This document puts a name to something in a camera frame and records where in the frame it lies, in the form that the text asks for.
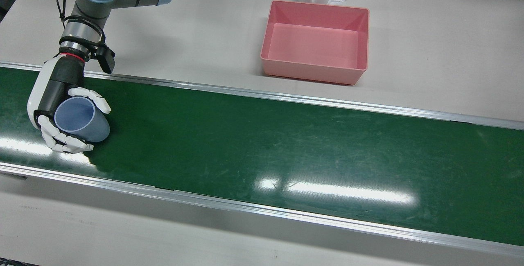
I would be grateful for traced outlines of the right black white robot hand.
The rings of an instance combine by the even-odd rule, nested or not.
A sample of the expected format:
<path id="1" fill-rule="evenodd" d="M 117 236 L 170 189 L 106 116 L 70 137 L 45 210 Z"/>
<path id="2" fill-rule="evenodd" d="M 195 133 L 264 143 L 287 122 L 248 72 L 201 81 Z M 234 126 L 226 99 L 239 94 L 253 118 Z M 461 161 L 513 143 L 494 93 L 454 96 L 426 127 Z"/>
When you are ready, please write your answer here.
<path id="1" fill-rule="evenodd" d="M 74 54 L 60 53 L 44 63 L 32 87 L 28 117 L 53 151 L 91 151 L 110 134 L 106 99 L 82 86 L 85 64 Z"/>

